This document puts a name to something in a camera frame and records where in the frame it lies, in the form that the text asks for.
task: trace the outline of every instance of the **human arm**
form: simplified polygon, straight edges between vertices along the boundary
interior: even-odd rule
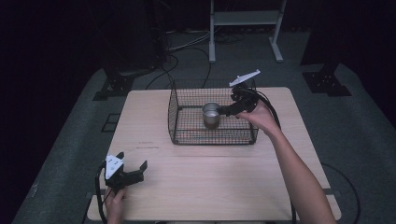
[[[259,101],[251,113],[242,112],[237,117],[248,120],[270,138],[291,202],[301,221],[303,223],[335,223],[321,185],[277,126],[268,107]]]
[[[123,222],[123,201],[122,198],[126,194],[126,187],[120,189],[117,194],[112,188],[107,188],[108,195],[105,200],[107,210],[107,224],[121,224]]]

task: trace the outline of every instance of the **human hand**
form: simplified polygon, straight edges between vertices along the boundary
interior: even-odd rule
[[[261,100],[256,105],[256,108],[250,113],[241,112],[236,115],[240,119],[246,119],[254,126],[260,128],[265,132],[265,134],[270,134],[273,131],[280,130],[277,126],[270,109],[268,106]]]
[[[126,187],[120,189],[117,194],[112,188],[107,188],[108,195],[105,200],[107,210],[107,224],[120,224],[123,222],[123,197],[126,194]]]

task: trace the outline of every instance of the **dark background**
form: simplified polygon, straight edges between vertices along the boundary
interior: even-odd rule
[[[208,29],[209,1],[163,2],[164,30]],[[216,2],[217,10],[279,6],[278,1]],[[15,216],[79,94],[92,74],[103,67],[104,58],[111,62],[126,59],[128,62],[121,63],[133,69],[161,63],[158,61],[161,45],[153,41],[151,46],[146,46],[149,53],[136,46],[136,41],[142,38],[157,37],[152,32],[159,27],[156,15],[148,4],[151,1],[145,3],[3,1],[0,8],[4,158],[1,192],[6,198],[1,200],[2,223],[10,222]],[[128,9],[139,10],[142,6],[145,10],[141,11],[146,14],[139,15],[147,20],[128,13]],[[392,1],[296,0],[288,2],[282,23],[283,31],[312,32],[302,64],[325,63],[334,55],[339,57],[341,63],[358,74],[394,126],[395,9]],[[143,36],[136,35],[136,30],[147,27],[142,25],[145,23],[154,28]]]

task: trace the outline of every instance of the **white shelf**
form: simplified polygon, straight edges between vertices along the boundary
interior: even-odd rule
[[[214,25],[276,24],[278,10],[215,12]]]

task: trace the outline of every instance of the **wire cage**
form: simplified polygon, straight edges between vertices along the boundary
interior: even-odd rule
[[[204,125],[202,107],[207,103],[231,105],[232,89],[225,80],[174,80],[168,107],[168,131],[176,145],[252,145],[259,129],[244,119],[221,116],[219,127]],[[251,88],[255,89],[254,80]]]

